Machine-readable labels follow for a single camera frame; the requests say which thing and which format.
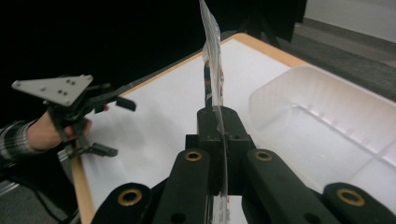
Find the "plastic storage bin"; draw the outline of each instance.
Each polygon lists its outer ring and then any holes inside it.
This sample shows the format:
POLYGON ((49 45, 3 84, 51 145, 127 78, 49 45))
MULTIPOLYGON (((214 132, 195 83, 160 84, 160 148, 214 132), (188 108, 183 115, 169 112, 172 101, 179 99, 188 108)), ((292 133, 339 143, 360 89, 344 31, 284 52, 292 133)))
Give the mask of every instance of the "plastic storage bin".
POLYGON ((396 104, 314 66, 290 69, 249 99, 251 135, 318 192, 356 185, 396 214, 396 104))

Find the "human hand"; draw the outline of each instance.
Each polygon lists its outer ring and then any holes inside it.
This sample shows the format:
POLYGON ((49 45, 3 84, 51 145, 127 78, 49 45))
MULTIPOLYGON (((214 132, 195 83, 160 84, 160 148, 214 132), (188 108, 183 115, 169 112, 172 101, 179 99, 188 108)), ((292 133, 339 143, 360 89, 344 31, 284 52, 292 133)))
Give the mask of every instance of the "human hand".
MULTIPOLYGON (((92 122, 86 119, 83 129, 85 136, 90 133, 91 126, 92 122)), ((76 137, 70 126, 64 128, 64 133, 71 139, 76 137)), ((28 128, 27 142, 30 147, 36 150, 48 150, 57 147, 62 142, 62 137, 53 125, 48 112, 45 112, 40 119, 28 128)))

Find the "plastic bag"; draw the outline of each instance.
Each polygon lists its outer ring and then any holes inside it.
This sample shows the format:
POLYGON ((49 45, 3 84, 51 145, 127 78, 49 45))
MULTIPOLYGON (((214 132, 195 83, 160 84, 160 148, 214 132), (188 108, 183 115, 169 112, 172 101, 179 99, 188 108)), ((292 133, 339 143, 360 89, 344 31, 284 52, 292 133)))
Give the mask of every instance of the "plastic bag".
POLYGON ((223 105, 223 83, 224 76, 221 67, 220 51, 220 31, 216 19, 210 13, 204 0, 200 0, 201 16, 205 27, 206 42, 203 47, 203 60, 205 63, 205 105, 213 106, 218 131, 221 135, 221 155, 223 158, 222 183, 219 194, 213 197, 212 209, 209 212, 208 222, 214 224, 228 223, 228 189, 227 189, 227 145, 225 141, 225 131, 221 115, 221 105, 223 105))

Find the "plaid sleeve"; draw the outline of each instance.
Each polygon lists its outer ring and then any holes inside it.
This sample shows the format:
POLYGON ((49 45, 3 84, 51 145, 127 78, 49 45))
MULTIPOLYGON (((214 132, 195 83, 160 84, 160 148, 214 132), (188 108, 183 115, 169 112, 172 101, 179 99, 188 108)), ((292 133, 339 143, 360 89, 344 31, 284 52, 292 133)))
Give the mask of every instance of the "plaid sleeve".
POLYGON ((23 158, 40 154, 27 142, 27 129, 34 121, 16 121, 0 131, 0 169, 13 165, 23 158))

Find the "black cable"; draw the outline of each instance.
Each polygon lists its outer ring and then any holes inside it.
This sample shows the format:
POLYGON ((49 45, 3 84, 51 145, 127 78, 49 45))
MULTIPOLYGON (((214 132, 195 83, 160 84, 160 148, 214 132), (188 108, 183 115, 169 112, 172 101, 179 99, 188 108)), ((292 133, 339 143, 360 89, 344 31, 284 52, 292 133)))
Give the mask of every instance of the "black cable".
POLYGON ((12 177, 9 178, 10 181, 19 183, 21 185, 23 185, 24 187, 28 188, 29 190, 31 190, 33 192, 33 194, 37 197, 38 201, 40 202, 40 204, 43 206, 44 210, 47 212, 47 214, 52 217, 55 221, 58 222, 58 224, 68 224, 71 220, 73 220, 73 218, 75 218, 78 214, 78 209, 69 217, 61 220, 60 218, 58 218, 57 216, 55 216, 52 211, 50 210, 50 208, 47 206, 46 202, 44 201, 43 197, 40 195, 39 190, 36 189, 35 187, 29 185, 28 183, 24 183, 24 181, 18 180, 18 179, 13 179, 12 177))
POLYGON ((57 222, 61 222, 61 220, 56 217, 52 211, 49 209, 49 207, 47 206, 47 204, 44 202, 43 198, 41 197, 41 195, 38 193, 38 191, 36 189, 31 189, 32 192, 35 194, 35 196, 37 197, 38 201, 41 203, 41 205, 44 207, 44 210, 46 210, 46 212, 49 214, 50 217, 52 217, 53 219, 55 219, 57 222))

